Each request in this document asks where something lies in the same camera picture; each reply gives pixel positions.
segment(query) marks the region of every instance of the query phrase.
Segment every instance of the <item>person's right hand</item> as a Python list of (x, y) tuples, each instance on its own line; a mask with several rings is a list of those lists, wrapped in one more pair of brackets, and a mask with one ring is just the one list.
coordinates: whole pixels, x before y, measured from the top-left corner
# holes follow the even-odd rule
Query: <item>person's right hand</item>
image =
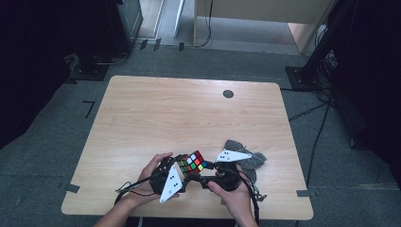
[[(242, 171), (241, 166), (236, 167), (239, 171)], [(228, 211), (234, 217), (239, 226), (257, 226), (252, 214), (250, 193), (248, 187), (243, 182), (241, 182), (236, 190), (231, 192), (225, 191), (217, 183), (212, 181), (208, 183), (208, 186), (216, 195), (221, 197), (220, 204), (227, 207)]]

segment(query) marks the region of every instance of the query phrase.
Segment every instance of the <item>cable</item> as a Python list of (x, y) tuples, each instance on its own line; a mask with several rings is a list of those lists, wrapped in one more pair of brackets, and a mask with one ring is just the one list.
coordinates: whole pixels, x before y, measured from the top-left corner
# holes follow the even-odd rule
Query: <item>cable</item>
[(325, 122), (325, 119), (327, 117), (328, 109), (330, 108), (331, 102), (332, 102), (332, 100), (330, 100), (327, 103), (327, 108), (326, 108), (326, 110), (324, 112), (323, 122), (321, 124), (320, 129), (319, 129), (318, 135), (316, 136), (315, 143), (313, 144), (312, 153), (310, 155), (309, 169), (307, 170), (306, 188), (309, 187), (310, 174), (312, 172), (313, 158), (315, 157), (316, 146), (318, 145), (318, 141), (319, 141), (319, 138), (321, 136), (321, 133), (322, 133), (322, 130), (323, 130), (323, 126), (324, 126), (324, 122)]
[(238, 170), (240, 173), (243, 173), (247, 178), (248, 178), (248, 180), (249, 180), (249, 182), (251, 183), (251, 185), (252, 185), (252, 189), (253, 189), (253, 192), (254, 192), (254, 185), (253, 185), (253, 182), (251, 181), (251, 178), (244, 172), (244, 171), (241, 171), (241, 170)]
[(319, 37), (318, 37), (318, 31), (319, 30), (316, 31), (316, 35), (315, 35), (315, 48), (321, 42), (321, 36), (326, 33), (327, 27), (325, 27), (324, 30), (321, 31), (321, 33), (319, 34)]
[(305, 92), (305, 93), (318, 93), (319, 91), (313, 91), (313, 90), (294, 90), (292, 88), (280, 88), (280, 91), (287, 91), (287, 92)]
[(290, 117), (290, 118), (288, 119), (288, 121), (296, 120), (296, 119), (298, 119), (298, 118), (299, 118), (300, 116), (302, 116), (302, 115), (310, 114), (310, 113), (312, 113), (314, 110), (317, 110), (317, 109), (321, 108), (321, 107), (324, 106), (325, 104), (327, 104), (327, 103), (321, 104), (321, 105), (319, 105), (319, 106), (317, 106), (317, 107), (314, 107), (314, 108), (311, 108), (311, 109), (309, 109), (309, 110), (307, 110), (307, 111), (304, 111), (304, 112), (302, 112), (302, 113), (296, 114), (296, 115)]
[[(162, 173), (161, 173), (161, 172), (158, 172), (158, 173), (156, 173), (156, 174), (154, 174), (154, 175), (151, 175), (150, 177), (147, 177), (147, 178), (145, 178), (145, 179), (142, 179), (141, 181), (138, 181), (138, 182), (133, 183), (133, 184), (131, 184), (130, 182), (124, 183), (120, 188), (118, 188), (117, 190), (115, 190), (115, 192), (118, 192), (118, 196), (117, 196), (117, 198), (115, 198), (114, 205), (116, 205), (116, 204), (121, 200), (121, 198), (122, 198), (127, 192), (129, 192), (129, 191), (132, 192), (131, 190), (132, 190), (133, 188), (135, 188), (135, 187), (141, 185), (142, 183), (144, 183), (144, 182), (146, 182), (146, 181), (148, 181), (148, 180), (150, 180), (150, 179), (152, 179), (152, 178), (154, 178), (154, 177), (159, 176), (160, 174), (162, 174)], [(146, 195), (138, 194), (138, 193), (136, 193), (136, 192), (132, 192), (132, 193), (135, 193), (135, 194), (140, 195), (140, 196), (146, 196)]]
[(117, 62), (110, 62), (110, 63), (99, 63), (99, 62), (95, 62), (95, 64), (101, 64), (101, 65), (114, 65), (114, 64), (119, 64), (119, 63), (121, 63), (122, 61), (124, 61), (124, 60), (127, 58), (127, 56), (128, 56), (128, 54), (125, 54), (124, 58), (123, 58), (122, 60), (120, 60), (120, 61), (117, 61)]
[(212, 38), (212, 28), (211, 28), (211, 24), (210, 24), (211, 20), (212, 20), (212, 11), (213, 11), (213, 0), (210, 2), (209, 24), (206, 22), (206, 17), (204, 18), (205, 22), (206, 22), (206, 25), (207, 25), (207, 29), (209, 30), (209, 35), (208, 35), (206, 41), (202, 45), (194, 46), (196, 48), (201, 48), (201, 47), (206, 46), (209, 43), (209, 41), (211, 40), (211, 38)]
[(143, 196), (143, 197), (149, 197), (149, 196), (153, 196), (155, 193), (153, 192), (152, 194), (148, 194), (148, 195), (143, 195), (143, 194), (140, 194), (140, 193), (137, 193), (137, 192), (135, 192), (135, 191), (130, 191), (131, 193), (133, 193), (133, 194), (136, 194), (136, 195), (138, 195), (138, 196)]
[(255, 197), (255, 195), (253, 193), (253, 190), (251, 189), (250, 185), (247, 183), (247, 181), (244, 178), (242, 178), (241, 176), (239, 176), (239, 179), (241, 179), (241, 181), (248, 188), (248, 191), (250, 193), (251, 200), (252, 200), (252, 203), (253, 203), (254, 220), (256, 221), (256, 224), (259, 226), (259, 206), (257, 205), (256, 197)]

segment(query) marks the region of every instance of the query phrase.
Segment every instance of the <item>hand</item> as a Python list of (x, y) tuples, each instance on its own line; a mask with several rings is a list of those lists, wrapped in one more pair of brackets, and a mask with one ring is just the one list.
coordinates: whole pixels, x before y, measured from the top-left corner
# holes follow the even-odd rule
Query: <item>hand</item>
[[(145, 179), (151, 176), (151, 173), (154, 169), (156, 169), (157, 165), (166, 157), (170, 157), (173, 153), (163, 153), (156, 154), (152, 160), (142, 169), (141, 175), (139, 176), (138, 181)], [(160, 195), (153, 194), (153, 189), (150, 186), (150, 183), (144, 182), (137, 188), (133, 189), (134, 192), (141, 195), (150, 195), (150, 196), (140, 196), (134, 193), (127, 193), (125, 196), (121, 198), (121, 200), (103, 217), (95, 226), (125, 226), (125, 222), (127, 218), (130, 216), (130, 213), (143, 204), (146, 204), (150, 201), (154, 201), (160, 198)]]
[[(241, 166), (236, 166), (239, 171), (242, 171)], [(240, 173), (241, 177), (247, 179), (244, 174)], [(239, 187), (231, 192), (225, 191), (217, 183), (209, 182), (209, 188), (219, 197), (221, 197), (221, 205), (225, 205), (234, 217), (235, 221), (241, 226), (257, 226), (253, 218), (251, 208), (251, 197), (248, 187), (241, 182)]]
[[(159, 165), (160, 162), (162, 162), (163, 159), (166, 157), (170, 157), (173, 153), (163, 153), (163, 154), (156, 154), (148, 163), (147, 166), (142, 169), (141, 175), (139, 175), (138, 182), (150, 177), (153, 170), (156, 169), (156, 167)], [(146, 181), (142, 183), (140, 186), (134, 188), (132, 190), (133, 192), (137, 193), (127, 193), (121, 200), (134, 200), (135, 201), (135, 206), (141, 206), (144, 205), (150, 201), (154, 201), (156, 199), (160, 198), (160, 195), (154, 194), (152, 187), (150, 186), (149, 181)], [(172, 198), (177, 198), (179, 197), (178, 194), (174, 195)]]

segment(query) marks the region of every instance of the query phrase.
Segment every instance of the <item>fingers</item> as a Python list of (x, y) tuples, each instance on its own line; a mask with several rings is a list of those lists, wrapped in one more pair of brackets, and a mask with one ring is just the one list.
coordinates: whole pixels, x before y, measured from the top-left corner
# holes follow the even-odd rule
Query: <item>fingers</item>
[(153, 171), (157, 165), (159, 165), (160, 162), (162, 162), (163, 159), (166, 157), (170, 157), (173, 155), (172, 152), (169, 153), (162, 153), (162, 154), (156, 154), (148, 163), (148, 165), (145, 167), (145, 169), (148, 169), (149, 171)]
[(236, 165), (236, 168), (237, 168), (239, 171), (244, 171), (240, 165)]
[(173, 155), (172, 152), (156, 154), (150, 160), (150, 162), (147, 164), (147, 166), (145, 166), (144, 169), (142, 169), (142, 173), (139, 176), (139, 180), (142, 180), (142, 179), (150, 176), (151, 173), (153, 172), (153, 170), (156, 169), (157, 165), (159, 165), (159, 163), (162, 162), (163, 159), (165, 159), (166, 157), (170, 157), (171, 155)]
[(207, 184), (209, 186), (209, 188), (218, 196), (220, 196), (223, 200), (225, 200), (225, 193), (226, 191), (224, 191), (224, 189), (222, 189), (217, 183), (215, 182), (209, 182)]

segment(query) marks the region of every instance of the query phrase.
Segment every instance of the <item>table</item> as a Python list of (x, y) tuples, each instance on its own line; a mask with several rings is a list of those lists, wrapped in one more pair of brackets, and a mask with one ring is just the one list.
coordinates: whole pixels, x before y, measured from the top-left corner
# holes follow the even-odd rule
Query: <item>table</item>
[[(223, 91), (234, 92), (226, 98)], [(260, 218), (311, 219), (297, 150), (279, 87), (275, 83), (114, 76), (100, 104), (61, 210), (68, 215), (104, 215), (123, 183), (135, 182), (156, 154), (199, 150), (213, 161), (227, 139), (268, 161), (256, 185), (268, 195)], [(214, 174), (202, 172), (204, 176)], [(176, 200), (153, 201), (137, 217), (231, 218), (219, 198), (191, 182)]]
[[(198, 16), (209, 16), (212, 0), (195, 0), (194, 45), (197, 45)], [(179, 15), (184, 0), (181, 0)], [(212, 17), (288, 23), (300, 53), (304, 53), (336, 0), (214, 0)]]

